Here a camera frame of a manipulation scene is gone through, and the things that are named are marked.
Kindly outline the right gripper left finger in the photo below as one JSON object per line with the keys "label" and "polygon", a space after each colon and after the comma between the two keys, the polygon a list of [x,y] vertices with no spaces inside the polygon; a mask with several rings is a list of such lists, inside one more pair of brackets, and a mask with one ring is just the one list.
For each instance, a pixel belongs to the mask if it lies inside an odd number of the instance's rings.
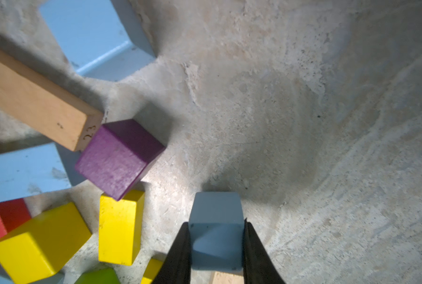
{"label": "right gripper left finger", "polygon": [[184,222],[167,254],[153,284],[190,284],[191,237],[188,222]]}

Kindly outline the blue cube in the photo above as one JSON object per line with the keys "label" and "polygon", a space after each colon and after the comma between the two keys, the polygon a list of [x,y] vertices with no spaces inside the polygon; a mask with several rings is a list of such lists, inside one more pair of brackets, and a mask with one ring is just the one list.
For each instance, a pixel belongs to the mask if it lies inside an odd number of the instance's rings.
{"label": "blue cube", "polygon": [[118,82],[156,59],[129,1],[52,0],[38,10],[80,76]]}
{"label": "blue cube", "polygon": [[191,209],[191,268],[240,272],[243,268],[244,214],[236,192],[198,192]]}

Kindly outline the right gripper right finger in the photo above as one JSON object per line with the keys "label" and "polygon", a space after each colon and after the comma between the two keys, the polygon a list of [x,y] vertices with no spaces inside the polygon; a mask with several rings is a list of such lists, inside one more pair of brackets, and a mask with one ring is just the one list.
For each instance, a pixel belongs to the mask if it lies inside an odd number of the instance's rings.
{"label": "right gripper right finger", "polygon": [[247,220],[243,237],[243,269],[245,284],[285,284],[253,225]]}

